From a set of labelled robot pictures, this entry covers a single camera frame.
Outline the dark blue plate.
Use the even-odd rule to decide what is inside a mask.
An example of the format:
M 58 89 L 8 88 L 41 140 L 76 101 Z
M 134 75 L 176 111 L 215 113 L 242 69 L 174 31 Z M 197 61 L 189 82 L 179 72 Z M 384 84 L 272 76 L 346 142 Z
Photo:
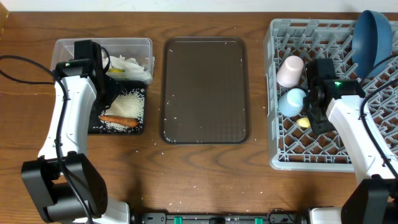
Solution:
M 392 28 L 387 17 L 380 12 L 363 11 L 354 27 L 352 49 L 355 50 L 353 62 L 358 64 L 357 76 L 378 75 L 388 61 L 374 67 L 392 53 Z

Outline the cream plastic spoon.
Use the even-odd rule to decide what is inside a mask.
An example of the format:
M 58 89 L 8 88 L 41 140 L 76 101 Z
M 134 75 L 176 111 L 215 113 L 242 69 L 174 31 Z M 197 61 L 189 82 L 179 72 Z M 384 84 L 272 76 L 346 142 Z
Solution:
M 302 117 L 296 120 L 296 123 L 301 128 L 307 129 L 311 127 L 310 120 L 307 117 Z

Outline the light blue cup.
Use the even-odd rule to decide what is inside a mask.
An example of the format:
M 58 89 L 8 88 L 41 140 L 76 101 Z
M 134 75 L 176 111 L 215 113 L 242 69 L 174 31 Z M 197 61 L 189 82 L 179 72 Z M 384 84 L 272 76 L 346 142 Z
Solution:
M 303 110 L 303 99 L 306 95 L 307 94 L 299 88 L 289 90 L 279 98 L 278 110 L 287 117 L 297 116 Z

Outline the yellow snack wrapper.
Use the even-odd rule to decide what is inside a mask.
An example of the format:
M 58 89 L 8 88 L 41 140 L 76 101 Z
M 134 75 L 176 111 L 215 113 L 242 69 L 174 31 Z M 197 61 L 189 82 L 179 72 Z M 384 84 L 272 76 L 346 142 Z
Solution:
M 108 72 L 111 72 L 111 73 L 124 73 L 125 70 L 123 70 L 123 69 L 118 69 L 118 68 L 110 68 L 110 69 L 108 70 Z

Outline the pink cup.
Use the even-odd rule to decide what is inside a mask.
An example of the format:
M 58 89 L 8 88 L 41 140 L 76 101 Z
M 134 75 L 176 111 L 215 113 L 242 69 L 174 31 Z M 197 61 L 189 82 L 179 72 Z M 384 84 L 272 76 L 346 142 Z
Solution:
M 288 56 L 277 72 L 277 82 L 279 85 L 292 88 L 299 83 L 304 61 L 295 55 Z

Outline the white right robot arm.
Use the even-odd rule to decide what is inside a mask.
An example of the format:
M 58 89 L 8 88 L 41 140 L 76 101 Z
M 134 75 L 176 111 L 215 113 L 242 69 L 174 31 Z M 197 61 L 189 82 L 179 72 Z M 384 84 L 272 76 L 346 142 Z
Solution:
M 377 128 L 368 101 L 396 84 L 365 94 L 356 80 L 318 80 L 306 100 L 338 132 L 354 167 L 357 188 L 342 207 L 318 207 L 309 223 L 397 223 L 397 158 Z

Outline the orange carrot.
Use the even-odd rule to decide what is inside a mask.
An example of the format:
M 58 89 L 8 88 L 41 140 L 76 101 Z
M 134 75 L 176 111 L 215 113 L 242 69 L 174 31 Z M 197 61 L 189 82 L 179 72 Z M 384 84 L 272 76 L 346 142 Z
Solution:
M 101 115 L 99 119 L 109 123 L 116 123 L 129 128 L 135 128 L 138 125 L 138 121 L 135 118 L 125 118 L 114 115 Z

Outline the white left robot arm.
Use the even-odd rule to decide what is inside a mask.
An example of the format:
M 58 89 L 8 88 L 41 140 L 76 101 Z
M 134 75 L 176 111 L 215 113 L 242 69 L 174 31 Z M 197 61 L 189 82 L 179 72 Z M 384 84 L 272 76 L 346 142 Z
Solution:
M 102 60 L 60 62 L 56 100 L 38 158 L 24 162 L 22 181 L 46 223 L 129 223 L 129 205 L 108 196 L 104 179 L 88 160 L 90 112 L 104 88 Z

